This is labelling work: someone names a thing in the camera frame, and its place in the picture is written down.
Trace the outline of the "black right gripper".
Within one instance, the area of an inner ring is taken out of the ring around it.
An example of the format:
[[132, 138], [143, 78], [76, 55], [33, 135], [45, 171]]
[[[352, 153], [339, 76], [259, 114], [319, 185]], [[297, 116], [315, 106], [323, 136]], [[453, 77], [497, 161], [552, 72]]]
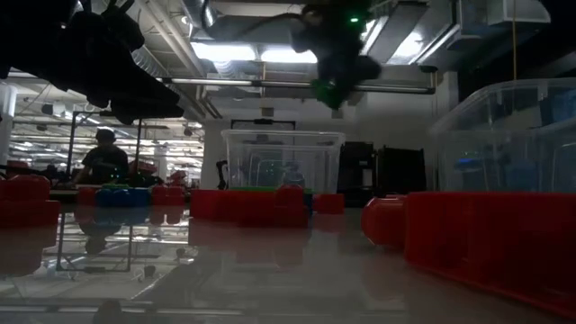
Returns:
[[291, 47], [311, 51], [318, 77], [330, 81], [330, 108], [338, 110], [357, 83], [376, 79], [382, 67], [361, 53], [362, 33], [370, 18], [368, 4], [307, 4], [291, 23]]

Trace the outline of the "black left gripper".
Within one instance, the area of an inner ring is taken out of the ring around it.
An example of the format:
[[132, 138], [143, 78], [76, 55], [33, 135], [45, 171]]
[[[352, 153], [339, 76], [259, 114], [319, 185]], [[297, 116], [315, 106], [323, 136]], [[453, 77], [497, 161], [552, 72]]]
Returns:
[[139, 25], [130, 18], [131, 3], [109, 3], [102, 13], [84, 3], [26, 5], [26, 71], [72, 89], [96, 106], [112, 106], [124, 125], [136, 120], [180, 118], [179, 95], [139, 67], [132, 52], [144, 44]]

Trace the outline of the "black cabinet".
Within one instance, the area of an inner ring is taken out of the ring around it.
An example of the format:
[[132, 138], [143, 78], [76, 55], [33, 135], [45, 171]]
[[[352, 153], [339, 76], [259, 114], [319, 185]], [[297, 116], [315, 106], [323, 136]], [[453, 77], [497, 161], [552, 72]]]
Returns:
[[347, 141], [341, 148], [337, 192], [344, 195], [347, 208], [363, 208], [376, 188], [374, 144]]
[[377, 175], [381, 194], [426, 191], [424, 150], [382, 147], [378, 150]]

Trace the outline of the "person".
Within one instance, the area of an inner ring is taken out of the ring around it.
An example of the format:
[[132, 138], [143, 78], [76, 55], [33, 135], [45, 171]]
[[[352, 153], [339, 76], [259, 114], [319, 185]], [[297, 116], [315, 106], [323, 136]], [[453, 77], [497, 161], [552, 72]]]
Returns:
[[115, 145], [112, 130], [99, 129], [95, 134], [97, 146], [92, 148], [81, 162], [82, 170], [72, 185], [104, 185], [124, 179], [129, 173], [128, 156]]

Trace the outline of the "long ceiling pipe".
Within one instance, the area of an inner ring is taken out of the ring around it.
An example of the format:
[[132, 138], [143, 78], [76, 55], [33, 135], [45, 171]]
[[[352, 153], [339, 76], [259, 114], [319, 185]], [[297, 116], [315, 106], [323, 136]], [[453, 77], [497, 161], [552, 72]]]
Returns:
[[[293, 88], [312, 89], [312, 83], [296, 81], [275, 81], [259, 79], [221, 79], [221, 78], [191, 78], [191, 77], [157, 77], [157, 81], [165, 85], [195, 85], [195, 86], [235, 86], [260, 88]], [[407, 95], [433, 95], [434, 87], [418, 87], [385, 84], [360, 84], [353, 87], [355, 92], [390, 93]]]

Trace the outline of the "clear plastic bin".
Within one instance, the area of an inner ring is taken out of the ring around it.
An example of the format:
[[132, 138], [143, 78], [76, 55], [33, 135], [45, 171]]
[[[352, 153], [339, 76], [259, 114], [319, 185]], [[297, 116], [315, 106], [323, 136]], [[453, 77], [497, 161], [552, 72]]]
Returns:
[[486, 86], [430, 134], [438, 191], [576, 194], [576, 77]]
[[341, 132], [223, 130], [231, 190], [298, 185], [312, 194], [338, 189]]

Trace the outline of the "white table mat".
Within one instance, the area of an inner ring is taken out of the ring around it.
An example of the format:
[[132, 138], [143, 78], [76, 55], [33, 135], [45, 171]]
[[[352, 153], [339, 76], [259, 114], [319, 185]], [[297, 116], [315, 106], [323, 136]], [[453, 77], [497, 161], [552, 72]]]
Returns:
[[408, 266], [359, 214], [239, 228], [182, 208], [62, 207], [0, 229], [0, 324], [576, 324]]

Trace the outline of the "black background rig frame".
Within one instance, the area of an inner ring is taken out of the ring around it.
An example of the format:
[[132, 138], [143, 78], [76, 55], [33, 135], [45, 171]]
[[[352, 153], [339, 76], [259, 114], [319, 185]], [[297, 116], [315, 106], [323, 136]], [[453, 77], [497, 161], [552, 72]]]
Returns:
[[[68, 143], [68, 153], [67, 153], [67, 168], [66, 168], [66, 174], [68, 178], [72, 178], [72, 157], [74, 154], [74, 144], [75, 144], [75, 139], [76, 139], [76, 129], [77, 127], [82, 124], [84, 122], [85, 119], [87, 119], [88, 117], [90, 117], [93, 114], [93, 112], [80, 112], [80, 111], [73, 111], [71, 113], [71, 118], [72, 118], [72, 122], [71, 122], [71, 127], [70, 127], [70, 135], [69, 135], [69, 143]], [[84, 115], [85, 118], [78, 123], [77, 122], [77, 116], [78, 115]], [[142, 133], [142, 119], [137, 119], [136, 121], [134, 121], [132, 124], [130, 125], [121, 125], [124, 128], [128, 128], [130, 127], [134, 127], [135, 126], [135, 122], [137, 122], [138, 124], [137, 126], [137, 138], [136, 138], [136, 150], [135, 150], [135, 169], [138, 170], [138, 165], [140, 162], [140, 147], [141, 147], [141, 133]]]

